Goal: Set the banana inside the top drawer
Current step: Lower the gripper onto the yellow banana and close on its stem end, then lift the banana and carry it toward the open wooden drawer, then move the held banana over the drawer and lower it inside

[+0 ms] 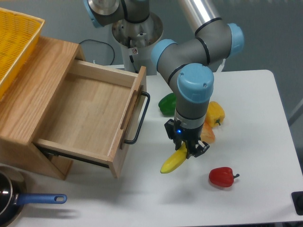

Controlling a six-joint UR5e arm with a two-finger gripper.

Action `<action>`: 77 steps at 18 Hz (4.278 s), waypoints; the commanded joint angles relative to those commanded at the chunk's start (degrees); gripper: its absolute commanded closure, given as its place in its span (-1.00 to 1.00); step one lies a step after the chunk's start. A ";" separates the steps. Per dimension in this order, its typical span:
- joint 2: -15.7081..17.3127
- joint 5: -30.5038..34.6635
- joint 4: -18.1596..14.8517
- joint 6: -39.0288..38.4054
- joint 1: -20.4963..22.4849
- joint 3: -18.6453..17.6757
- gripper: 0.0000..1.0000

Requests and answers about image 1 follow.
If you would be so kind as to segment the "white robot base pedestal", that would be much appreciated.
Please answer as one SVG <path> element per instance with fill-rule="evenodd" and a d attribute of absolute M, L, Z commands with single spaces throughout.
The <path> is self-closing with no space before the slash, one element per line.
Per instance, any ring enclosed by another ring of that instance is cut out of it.
<path fill-rule="evenodd" d="M 125 19 L 112 25 L 112 35 L 121 48 L 124 70 L 139 72 L 146 67 L 146 75 L 156 75 L 157 70 L 151 61 L 151 52 L 161 40 L 163 24 L 154 13 L 141 23 L 130 23 Z"/>

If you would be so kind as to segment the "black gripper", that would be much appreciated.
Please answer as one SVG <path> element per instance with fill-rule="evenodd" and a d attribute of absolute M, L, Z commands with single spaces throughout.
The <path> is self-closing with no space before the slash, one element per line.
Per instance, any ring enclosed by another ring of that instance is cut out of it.
<path fill-rule="evenodd" d="M 192 156 L 198 157 L 210 148 L 208 143 L 201 141 L 203 124 L 198 128 L 188 129 L 181 126 L 180 120 L 175 121 L 169 119 L 164 124 L 164 127 L 168 138 L 173 140 L 173 143 L 175 144 L 175 150 L 178 150 L 182 143 L 185 143 L 187 149 L 186 158 L 190 158 Z"/>

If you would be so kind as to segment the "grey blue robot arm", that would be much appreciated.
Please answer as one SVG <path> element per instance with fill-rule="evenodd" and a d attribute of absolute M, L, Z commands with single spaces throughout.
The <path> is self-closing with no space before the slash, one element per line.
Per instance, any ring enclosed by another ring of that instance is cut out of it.
<path fill-rule="evenodd" d="M 112 26 L 126 71 L 145 66 L 166 81 L 177 99 L 174 119 L 165 123 L 167 135 L 176 148 L 186 146 L 187 157 L 198 157 L 209 147 L 201 139 L 214 89 L 209 65 L 241 52 L 244 35 L 236 24 L 222 21 L 210 0 L 181 0 L 179 5 L 195 35 L 183 44 L 162 38 L 162 21 L 147 0 L 84 1 L 95 27 Z"/>

